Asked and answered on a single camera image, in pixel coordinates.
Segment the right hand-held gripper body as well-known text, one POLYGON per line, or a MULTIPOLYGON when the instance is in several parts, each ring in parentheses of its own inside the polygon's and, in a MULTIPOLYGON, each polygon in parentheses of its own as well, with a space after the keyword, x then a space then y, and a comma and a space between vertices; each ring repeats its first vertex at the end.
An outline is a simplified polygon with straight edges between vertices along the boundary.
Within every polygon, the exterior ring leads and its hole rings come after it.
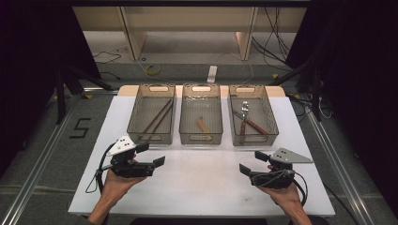
POLYGON ((288 188, 294 181, 294 163, 313 163, 313 161, 285 148, 269 155, 269 172, 251 172, 249 178, 253 186, 265 188, 288 188))

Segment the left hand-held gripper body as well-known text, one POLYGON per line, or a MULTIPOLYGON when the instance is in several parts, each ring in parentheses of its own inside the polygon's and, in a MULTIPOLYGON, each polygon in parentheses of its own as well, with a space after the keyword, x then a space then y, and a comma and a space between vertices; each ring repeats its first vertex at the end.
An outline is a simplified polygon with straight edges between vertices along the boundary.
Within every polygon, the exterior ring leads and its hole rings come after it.
POLYGON ((129 135, 121 136, 110 145, 107 157, 111 157, 111 169, 117 175, 125 178, 151 176, 155 171, 153 162, 138 162, 134 160, 135 147, 129 135))

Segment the metal knife with wooden handle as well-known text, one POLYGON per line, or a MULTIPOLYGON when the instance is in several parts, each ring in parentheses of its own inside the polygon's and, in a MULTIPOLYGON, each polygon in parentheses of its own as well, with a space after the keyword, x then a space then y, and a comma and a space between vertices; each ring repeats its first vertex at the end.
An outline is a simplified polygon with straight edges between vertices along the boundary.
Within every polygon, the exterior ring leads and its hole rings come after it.
POLYGON ((244 116, 242 115, 242 113, 236 112, 236 111, 232 111, 233 115, 237 116, 238 118, 240 118, 242 120, 242 126, 241 126, 241 132, 240 133, 245 133, 245 126, 249 125, 250 127, 254 128, 256 131, 258 131, 260 134, 263 135, 268 135, 268 132, 265 131, 263 128, 259 127, 258 125, 256 125, 252 120, 250 119, 245 119, 244 116))

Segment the grey transparent plastic basket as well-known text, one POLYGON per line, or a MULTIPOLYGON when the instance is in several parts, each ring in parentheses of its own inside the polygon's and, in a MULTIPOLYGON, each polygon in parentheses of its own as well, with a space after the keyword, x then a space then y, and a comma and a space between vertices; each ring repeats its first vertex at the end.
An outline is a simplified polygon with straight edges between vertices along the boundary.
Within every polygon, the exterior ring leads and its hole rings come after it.
POLYGON ((176 87, 173 84, 141 84, 138 88, 127 127, 127 132, 132 140, 137 144, 171 144, 173 141, 175 101, 176 87), (144 129, 169 99, 172 100, 172 109, 167 113, 152 139, 148 140, 148 136, 152 133, 165 111, 147 133, 143 133, 144 129))
POLYGON ((182 144, 220 144, 222 142, 221 90, 217 84, 183 85, 179 134, 182 144), (209 133, 203 133, 196 119, 203 117, 209 133))
POLYGON ((228 110, 230 113, 231 133, 234 146, 272 146, 279 135, 277 122, 270 106, 268 93, 264 85, 230 85, 228 93, 228 110), (241 113, 243 101, 249 101, 249 112, 246 119, 268 132, 260 134, 246 125, 245 135, 240 135, 242 120, 232 111, 241 113))

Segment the metal fork with wooden handle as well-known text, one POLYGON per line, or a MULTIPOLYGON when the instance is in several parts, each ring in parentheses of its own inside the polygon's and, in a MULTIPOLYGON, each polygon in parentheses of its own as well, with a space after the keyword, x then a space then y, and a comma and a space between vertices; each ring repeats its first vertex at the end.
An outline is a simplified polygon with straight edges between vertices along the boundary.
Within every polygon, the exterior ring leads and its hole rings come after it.
POLYGON ((243 101, 242 102, 242 107, 241 107, 241 115, 242 115, 242 122, 240 126, 240 135, 244 136, 245 135, 245 130, 246 130, 246 116, 249 112, 249 101, 243 101))

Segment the person's right hand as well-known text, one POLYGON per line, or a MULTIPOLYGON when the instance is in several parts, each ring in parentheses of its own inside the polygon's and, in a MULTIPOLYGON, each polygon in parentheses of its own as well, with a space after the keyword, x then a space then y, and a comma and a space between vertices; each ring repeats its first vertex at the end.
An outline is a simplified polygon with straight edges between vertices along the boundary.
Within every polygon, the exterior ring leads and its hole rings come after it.
POLYGON ((303 210, 298 189, 295 184, 291 184, 289 187, 282 189, 269 187, 259 187, 259 189, 267 193, 270 198, 282 208, 287 216, 293 216, 303 210))

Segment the person's left hand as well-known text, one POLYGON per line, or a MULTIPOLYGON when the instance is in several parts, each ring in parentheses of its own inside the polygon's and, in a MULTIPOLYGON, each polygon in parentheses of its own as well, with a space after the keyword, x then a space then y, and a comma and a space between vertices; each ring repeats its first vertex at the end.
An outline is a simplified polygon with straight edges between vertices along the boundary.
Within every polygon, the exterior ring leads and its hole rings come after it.
POLYGON ((144 180, 144 177, 125 178, 117 176, 112 170, 109 170, 100 198, 107 203, 117 203, 133 186, 144 180))

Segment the white table cover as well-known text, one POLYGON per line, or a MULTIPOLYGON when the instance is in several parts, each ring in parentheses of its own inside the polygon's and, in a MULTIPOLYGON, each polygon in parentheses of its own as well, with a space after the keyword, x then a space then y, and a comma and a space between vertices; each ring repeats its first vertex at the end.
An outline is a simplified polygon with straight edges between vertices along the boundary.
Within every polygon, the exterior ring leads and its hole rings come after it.
MULTIPOLYGON (((127 131, 133 97, 114 97, 79 186, 69 206, 72 214, 88 214, 99 193, 92 180, 106 148, 127 131)), ((250 147, 235 147, 231 132, 222 144, 194 147, 174 140, 138 154, 140 161, 163 157, 165 163, 133 187, 113 211, 135 217, 266 218, 282 214, 273 200, 239 171, 245 165, 263 172, 267 165, 250 147)))

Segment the black metal stand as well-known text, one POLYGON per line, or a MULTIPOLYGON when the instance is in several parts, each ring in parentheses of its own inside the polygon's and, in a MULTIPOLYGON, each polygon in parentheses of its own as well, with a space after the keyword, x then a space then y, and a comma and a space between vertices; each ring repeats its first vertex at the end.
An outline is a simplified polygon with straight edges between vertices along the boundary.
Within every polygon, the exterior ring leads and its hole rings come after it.
POLYGON ((317 63, 314 60, 307 60, 301 66, 288 72, 281 78, 271 82, 269 86, 277 86, 285 83, 294 77, 299 76, 298 82, 296 84, 296 89, 302 92, 312 92, 312 112, 318 122, 321 121, 320 116, 320 75, 317 69, 317 63))
POLYGON ((67 114, 64 86, 66 86, 73 95, 80 95, 84 91, 84 88, 79 80, 83 79, 106 91, 114 91, 114 88, 111 85, 103 82, 100 78, 89 75, 87 72, 74 66, 62 67, 55 72, 54 76, 58 108, 57 125, 63 121, 67 114))

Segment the black curtain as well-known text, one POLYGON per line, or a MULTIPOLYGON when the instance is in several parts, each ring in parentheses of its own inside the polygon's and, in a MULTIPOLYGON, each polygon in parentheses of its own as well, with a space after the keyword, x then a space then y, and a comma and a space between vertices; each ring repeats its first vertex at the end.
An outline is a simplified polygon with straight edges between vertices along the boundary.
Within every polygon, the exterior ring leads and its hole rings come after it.
POLYGON ((71 6, 0 0, 0 177, 53 94, 56 76, 74 85, 75 69, 100 77, 71 6))
POLYGON ((337 16, 320 62, 323 93, 398 216, 398 0, 310 0, 287 62, 304 63, 337 16))

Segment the light wooden shelf unit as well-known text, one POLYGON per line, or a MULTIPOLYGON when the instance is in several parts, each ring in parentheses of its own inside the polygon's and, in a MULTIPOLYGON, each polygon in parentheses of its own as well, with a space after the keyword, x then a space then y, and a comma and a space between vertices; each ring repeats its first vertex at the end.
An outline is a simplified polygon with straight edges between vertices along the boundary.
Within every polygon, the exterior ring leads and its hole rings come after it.
POLYGON ((254 32, 296 33, 304 7, 75 7, 84 31, 122 31, 132 59, 139 58, 148 32, 235 32, 240 57, 249 58, 254 32))

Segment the aluminium floor rail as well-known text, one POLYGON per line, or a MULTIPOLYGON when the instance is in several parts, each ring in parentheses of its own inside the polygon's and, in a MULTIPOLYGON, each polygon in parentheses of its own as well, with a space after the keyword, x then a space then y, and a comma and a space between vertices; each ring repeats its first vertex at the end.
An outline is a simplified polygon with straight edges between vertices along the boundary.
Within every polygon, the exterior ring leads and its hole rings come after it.
POLYGON ((309 113, 308 118, 319 141, 322 144, 325 154, 329 159, 331 167, 334 170, 339 183, 342 186, 344 194, 348 199, 351 208, 353 209, 353 213, 357 219, 357 222, 359 225, 375 225, 375 222, 366 207, 365 201, 360 196, 360 193, 355 187, 354 182, 348 174, 343 162, 338 157, 336 149, 333 146, 325 128, 320 122, 317 121, 312 112, 309 113))
POLYGON ((67 109, 64 116, 54 124, 54 127, 51 129, 51 135, 46 139, 45 145, 39 151, 39 156, 34 160, 33 166, 29 168, 23 183, 20 186, 0 186, 0 194, 2 193, 2 189, 5 188, 7 193, 15 195, 9 208, 0 218, 0 225, 16 225, 18 223, 79 100, 79 96, 72 96, 67 100, 67 109))

